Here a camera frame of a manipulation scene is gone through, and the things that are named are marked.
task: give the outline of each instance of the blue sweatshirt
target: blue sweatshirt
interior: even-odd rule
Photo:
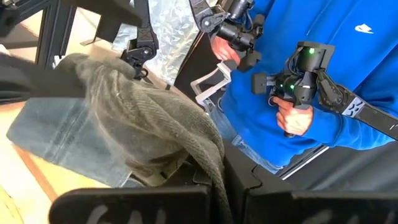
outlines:
[[[325,110],[318,96],[309,130],[286,138],[277,125],[278,108],[268,105],[267,96],[251,93],[251,75],[280,72],[298,41],[331,44],[336,46],[327,69],[332,80],[398,116],[397,0],[257,0],[251,14],[266,16],[264,34],[255,44],[262,59],[246,73],[231,73],[221,101],[249,146],[272,164],[284,166],[294,155],[321,144],[365,150],[392,141],[367,124]]]

